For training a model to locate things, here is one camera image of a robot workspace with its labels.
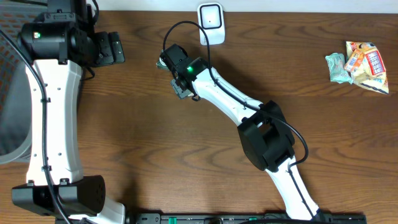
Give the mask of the green wipes pack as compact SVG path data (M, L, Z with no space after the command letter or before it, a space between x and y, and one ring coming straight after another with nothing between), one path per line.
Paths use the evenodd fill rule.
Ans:
M327 55L325 60L328 65L330 81L336 83L349 83L353 84L353 79L351 75L344 69L345 56L341 53L332 53Z

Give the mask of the orange snack pack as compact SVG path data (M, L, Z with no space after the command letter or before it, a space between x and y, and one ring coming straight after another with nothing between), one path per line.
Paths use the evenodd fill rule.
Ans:
M350 58L346 62L344 69L347 72L355 72L361 66L364 60L364 53L359 49L356 49L351 54Z

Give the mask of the yellow wet wipes pack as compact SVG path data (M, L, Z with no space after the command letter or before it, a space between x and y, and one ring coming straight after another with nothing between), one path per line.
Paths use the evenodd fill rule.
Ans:
M387 71L377 47L372 42L346 41L348 59L356 49L364 53L364 60L357 71L349 72L353 83L361 88L388 95Z

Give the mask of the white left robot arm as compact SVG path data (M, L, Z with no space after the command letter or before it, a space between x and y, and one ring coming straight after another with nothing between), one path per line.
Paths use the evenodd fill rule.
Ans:
M95 31L99 15L96 1L49 1L13 44L29 80L32 145L26 182L12 189L12 201L57 223L127 221L104 178L83 173L77 143L84 72L125 61L118 33Z

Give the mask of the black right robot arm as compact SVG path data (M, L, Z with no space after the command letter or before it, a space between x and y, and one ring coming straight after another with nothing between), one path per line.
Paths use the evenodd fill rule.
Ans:
M237 126L246 157L268 173L279 191L289 218L319 221L319 206L311 198L297 169L293 146L301 135L287 123L274 101L264 104L228 83L202 58L191 59L177 44L163 49L161 62L173 75L173 87L195 100L215 105Z

